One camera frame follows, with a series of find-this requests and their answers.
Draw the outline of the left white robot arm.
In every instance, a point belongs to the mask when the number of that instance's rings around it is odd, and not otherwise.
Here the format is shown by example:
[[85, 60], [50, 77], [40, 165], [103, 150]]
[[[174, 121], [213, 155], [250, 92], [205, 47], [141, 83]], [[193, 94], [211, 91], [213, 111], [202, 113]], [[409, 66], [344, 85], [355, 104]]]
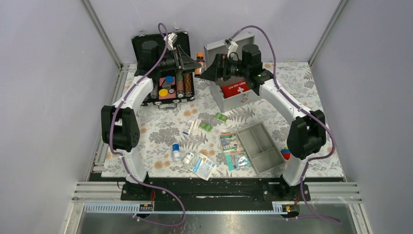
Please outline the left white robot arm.
[[138, 65], [144, 74], [134, 78], [132, 85], [119, 100], [101, 109], [102, 139], [108, 144], [111, 153], [120, 157], [127, 181], [136, 183], [132, 194], [139, 200], [149, 198], [151, 188], [144, 183], [147, 171], [136, 150], [140, 139], [138, 109], [154, 89], [155, 82], [165, 73], [171, 72], [176, 76], [192, 73], [200, 67], [180, 45], [173, 46], [166, 42], [163, 50], [159, 47], [159, 43], [153, 40], [142, 43]]

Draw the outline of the red first aid pouch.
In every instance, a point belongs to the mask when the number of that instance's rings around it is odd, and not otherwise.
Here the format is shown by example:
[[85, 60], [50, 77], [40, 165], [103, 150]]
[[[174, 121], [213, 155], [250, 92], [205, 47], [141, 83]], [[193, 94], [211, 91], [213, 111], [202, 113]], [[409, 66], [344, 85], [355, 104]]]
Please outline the red first aid pouch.
[[230, 98], [232, 96], [242, 94], [249, 90], [250, 88], [248, 87], [245, 80], [238, 81], [236, 83], [233, 83], [233, 84], [230, 84], [230, 85], [227, 85], [221, 88], [224, 98]]

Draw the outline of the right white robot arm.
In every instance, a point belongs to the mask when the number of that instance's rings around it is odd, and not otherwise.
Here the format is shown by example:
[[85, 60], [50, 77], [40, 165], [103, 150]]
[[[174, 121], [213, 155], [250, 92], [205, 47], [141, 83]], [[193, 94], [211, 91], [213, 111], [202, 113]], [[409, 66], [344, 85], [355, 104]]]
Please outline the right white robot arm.
[[216, 54], [200, 78], [210, 81], [244, 78], [249, 89], [267, 100], [289, 123], [286, 143], [292, 157], [282, 174], [286, 183], [280, 186], [279, 193], [281, 198], [291, 201], [299, 194], [297, 185], [304, 180], [305, 165], [310, 156], [326, 144], [325, 115], [321, 110], [312, 111], [299, 104], [276, 82], [275, 72], [264, 69], [257, 45], [243, 46], [241, 54], [240, 59], [233, 59], [232, 53]]

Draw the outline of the amber medicine bottle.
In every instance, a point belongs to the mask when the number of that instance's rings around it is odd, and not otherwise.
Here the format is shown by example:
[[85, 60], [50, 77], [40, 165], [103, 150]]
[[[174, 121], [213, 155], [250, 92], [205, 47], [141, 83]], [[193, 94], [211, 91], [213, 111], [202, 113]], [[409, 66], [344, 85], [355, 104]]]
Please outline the amber medicine bottle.
[[201, 74], [206, 69], [206, 62], [204, 60], [204, 53], [202, 53], [202, 52], [197, 53], [196, 61], [199, 63], [199, 67], [195, 69], [194, 76], [195, 77], [200, 77]]

